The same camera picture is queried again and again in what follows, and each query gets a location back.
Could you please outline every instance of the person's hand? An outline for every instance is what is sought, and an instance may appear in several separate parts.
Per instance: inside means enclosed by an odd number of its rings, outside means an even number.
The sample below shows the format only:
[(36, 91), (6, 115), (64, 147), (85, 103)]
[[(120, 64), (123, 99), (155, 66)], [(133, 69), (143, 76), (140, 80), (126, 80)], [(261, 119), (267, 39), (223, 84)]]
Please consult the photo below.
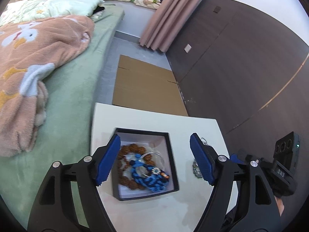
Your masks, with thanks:
[(280, 213), (280, 216), (281, 216), (282, 213), (283, 213), (283, 210), (284, 210), (283, 202), (280, 198), (277, 198), (276, 196), (275, 196), (275, 199), (276, 199), (277, 206), (278, 206), (278, 209), (279, 209), (279, 213)]

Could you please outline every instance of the wall outlet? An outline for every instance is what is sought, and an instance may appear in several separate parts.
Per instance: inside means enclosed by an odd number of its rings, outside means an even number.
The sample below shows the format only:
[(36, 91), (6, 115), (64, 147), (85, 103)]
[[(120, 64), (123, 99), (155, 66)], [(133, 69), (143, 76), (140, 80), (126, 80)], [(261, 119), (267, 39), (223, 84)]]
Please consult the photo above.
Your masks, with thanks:
[(192, 47), (189, 44), (187, 44), (187, 46), (184, 48), (184, 51), (188, 53), (191, 50), (191, 48)]

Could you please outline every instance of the mattress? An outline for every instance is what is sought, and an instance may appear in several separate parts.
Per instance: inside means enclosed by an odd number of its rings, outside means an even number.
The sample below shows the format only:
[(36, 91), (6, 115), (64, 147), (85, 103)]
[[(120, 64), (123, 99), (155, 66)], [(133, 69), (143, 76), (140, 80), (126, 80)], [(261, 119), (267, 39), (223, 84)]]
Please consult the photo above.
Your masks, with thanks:
[[(95, 23), (87, 50), (44, 80), (49, 93), (47, 118), (32, 152), (0, 157), (0, 195), (16, 219), (27, 227), (32, 203), (51, 164), (78, 162), (90, 152), (91, 122), (97, 78), (123, 9), (107, 5)], [(72, 187), (79, 222), (86, 225)]]

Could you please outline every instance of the black-rimmed box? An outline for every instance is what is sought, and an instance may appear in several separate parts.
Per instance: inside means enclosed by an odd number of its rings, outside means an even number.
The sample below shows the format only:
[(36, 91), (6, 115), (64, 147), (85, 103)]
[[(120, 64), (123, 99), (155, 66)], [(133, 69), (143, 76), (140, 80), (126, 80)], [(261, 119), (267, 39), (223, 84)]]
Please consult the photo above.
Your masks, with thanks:
[(123, 128), (116, 128), (115, 133), (120, 136), (121, 146), (135, 143), (138, 146), (150, 147), (153, 151), (159, 153), (164, 159), (164, 171), (170, 176), (169, 184), (162, 192), (153, 193), (147, 188), (145, 190), (131, 190), (128, 187), (119, 184), (118, 166), (116, 160), (111, 171), (112, 190), (115, 198), (120, 201), (138, 200), (168, 194), (179, 190), (173, 151), (168, 133)]

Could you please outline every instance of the white table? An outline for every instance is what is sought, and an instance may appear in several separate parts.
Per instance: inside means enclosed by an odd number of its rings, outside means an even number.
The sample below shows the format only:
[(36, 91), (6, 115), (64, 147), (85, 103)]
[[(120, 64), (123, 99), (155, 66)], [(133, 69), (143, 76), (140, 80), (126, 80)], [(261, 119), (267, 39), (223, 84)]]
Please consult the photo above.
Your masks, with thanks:
[[(212, 187), (192, 172), (194, 160), (190, 135), (206, 139), (217, 154), (228, 155), (215, 119), (154, 113), (96, 103), (92, 125), (91, 154), (107, 144), (116, 127), (168, 132), (180, 190), (143, 200), (118, 201), (112, 196), (111, 176), (98, 187), (104, 207), (117, 232), (192, 232), (211, 195)], [(228, 211), (237, 201), (234, 182)]]

